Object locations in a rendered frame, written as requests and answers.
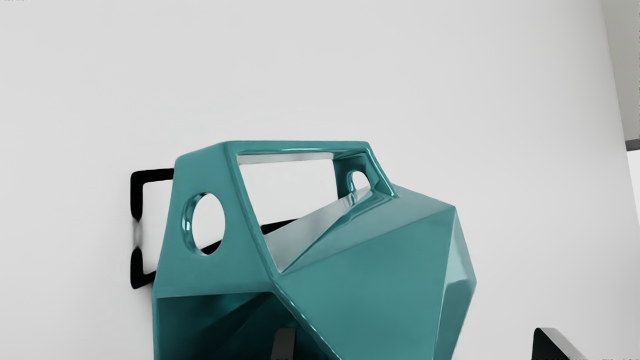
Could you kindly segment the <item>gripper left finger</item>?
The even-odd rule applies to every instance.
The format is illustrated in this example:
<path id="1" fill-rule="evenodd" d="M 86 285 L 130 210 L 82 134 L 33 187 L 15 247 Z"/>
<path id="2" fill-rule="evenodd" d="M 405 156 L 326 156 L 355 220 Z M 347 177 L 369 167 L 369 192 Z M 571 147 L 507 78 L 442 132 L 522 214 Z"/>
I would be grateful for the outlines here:
<path id="1" fill-rule="evenodd" d="M 297 360 L 296 328 L 279 328 L 275 331 L 270 360 Z"/>

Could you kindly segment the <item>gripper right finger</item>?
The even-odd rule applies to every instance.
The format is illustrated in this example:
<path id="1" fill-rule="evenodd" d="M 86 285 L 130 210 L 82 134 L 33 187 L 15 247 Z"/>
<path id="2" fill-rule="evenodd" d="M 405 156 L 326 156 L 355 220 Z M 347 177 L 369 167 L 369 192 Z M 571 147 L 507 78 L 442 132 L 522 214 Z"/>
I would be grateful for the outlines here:
<path id="1" fill-rule="evenodd" d="M 538 327 L 534 330 L 531 360 L 588 360 L 557 328 Z"/>

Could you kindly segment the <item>teal faceted mug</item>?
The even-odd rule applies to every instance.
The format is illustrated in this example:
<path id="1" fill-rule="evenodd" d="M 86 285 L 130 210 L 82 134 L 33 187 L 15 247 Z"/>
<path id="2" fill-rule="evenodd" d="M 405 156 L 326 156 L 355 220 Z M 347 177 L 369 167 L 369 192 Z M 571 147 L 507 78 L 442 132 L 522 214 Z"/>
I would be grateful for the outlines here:
<path id="1" fill-rule="evenodd" d="M 240 166 L 333 162 L 337 199 L 264 234 Z M 154 360 L 451 360 L 473 292 L 454 206 L 388 180 L 365 141 L 225 141 L 174 163 Z"/>

